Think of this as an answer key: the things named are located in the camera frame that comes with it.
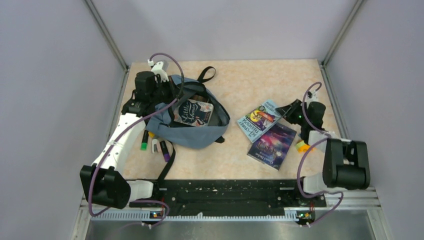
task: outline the blue backpack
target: blue backpack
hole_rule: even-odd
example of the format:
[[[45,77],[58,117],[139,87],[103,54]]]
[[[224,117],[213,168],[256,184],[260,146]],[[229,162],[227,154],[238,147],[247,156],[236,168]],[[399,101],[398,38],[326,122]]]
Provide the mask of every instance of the blue backpack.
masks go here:
[[[184,95],[177,103],[168,108],[168,111],[165,110],[150,118],[145,129],[171,143],[192,149],[202,149],[214,142],[223,143],[222,135],[228,128],[230,115],[203,84],[215,76],[214,74],[212,77],[204,79],[206,72],[210,69],[215,70],[212,66],[206,67],[197,80],[184,77]],[[181,85],[180,75],[171,75],[171,78],[177,87]],[[213,105],[212,116],[207,126],[188,126],[174,121],[174,110],[194,95],[207,98],[208,102]],[[157,104],[155,109],[156,111],[160,110],[166,105],[162,102]]]

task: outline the book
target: book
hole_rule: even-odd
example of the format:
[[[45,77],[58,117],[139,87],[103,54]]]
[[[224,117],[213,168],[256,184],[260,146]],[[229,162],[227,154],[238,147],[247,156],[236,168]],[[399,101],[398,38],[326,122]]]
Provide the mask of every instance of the book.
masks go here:
[[[253,143],[247,155],[279,170],[295,136],[295,130],[277,123]]]
[[[193,127],[207,126],[212,116],[214,105],[211,103],[188,99],[173,112],[174,121]]]
[[[275,102],[268,99],[237,121],[241,130],[252,143],[280,120],[281,115],[276,111],[277,107]]]

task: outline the wall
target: wall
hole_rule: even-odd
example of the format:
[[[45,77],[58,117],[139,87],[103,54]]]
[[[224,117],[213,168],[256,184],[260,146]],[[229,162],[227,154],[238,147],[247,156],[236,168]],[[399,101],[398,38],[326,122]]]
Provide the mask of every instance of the wall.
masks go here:
[[[123,71],[81,0],[0,2],[0,239],[69,239]]]
[[[395,239],[422,239],[424,1],[367,1],[328,70]]]
[[[355,0],[94,0],[125,60],[324,59]]]

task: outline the wooden table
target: wooden table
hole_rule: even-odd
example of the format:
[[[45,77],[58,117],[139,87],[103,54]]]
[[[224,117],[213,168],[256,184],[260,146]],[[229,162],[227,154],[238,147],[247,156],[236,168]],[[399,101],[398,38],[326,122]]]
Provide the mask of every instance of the wooden table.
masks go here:
[[[305,90],[314,82],[323,82],[316,59],[298,60],[237,60],[237,61],[186,61],[180,62],[186,78],[197,79],[207,66],[216,68],[216,75],[205,83],[228,111],[231,120],[223,135],[224,143],[213,143],[203,149],[175,146],[176,158],[166,179],[293,179],[296,177],[302,153],[295,143],[290,147],[280,170],[267,166],[247,156],[251,142],[237,125],[237,120],[267,99],[285,106],[295,99],[302,99]],[[147,63],[131,65],[122,105],[135,89],[134,79],[141,71],[149,71]],[[169,75],[180,74],[173,63],[169,63]],[[325,87],[317,96],[326,106],[323,127],[339,134],[333,109]],[[300,132],[300,126],[281,123]],[[155,179],[165,166],[161,153],[140,150],[142,134],[136,139],[128,156],[123,176],[126,179]],[[309,154],[302,169],[303,176],[322,171],[324,153],[319,150]]]

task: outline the table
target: table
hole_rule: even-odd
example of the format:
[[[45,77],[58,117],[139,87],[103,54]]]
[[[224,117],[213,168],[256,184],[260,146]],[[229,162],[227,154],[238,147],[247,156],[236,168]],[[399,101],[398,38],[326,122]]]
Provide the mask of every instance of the table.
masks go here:
[[[296,60],[231,60],[231,61],[184,61],[180,62],[186,78],[197,79],[207,66],[216,68],[215,77],[206,82],[206,87],[216,96],[231,117],[224,143],[213,143],[203,149],[190,149],[175,145],[176,157],[166,179],[293,179],[303,153],[295,148],[294,139],[280,170],[267,166],[249,156],[251,142],[244,135],[237,120],[267,99],[285,106],[295,99],[302,99],[305,90],[315,82],[323,83],[320,67],[316,59]],[[131,97],[135,89],[134,79],[141,71],[149,71],[147,63],[135,62],[131,65],[128,81],[123,94],[122,105]],[[169,75],[180,74],[173,63],[169,63]],[[318,92],[319,101],[326,106],[323,128],[339,130],[330,100],[323,86]],[[291,125],[300,132],[300,126]],[[125,164],[125,179],[156,179],[165,166],[160,153],[151,153],[151,139],[148,151],[140,150],[140,134]],[[314,150],[306,159],[301,174],[310,176],[322,171],[324,153]]]

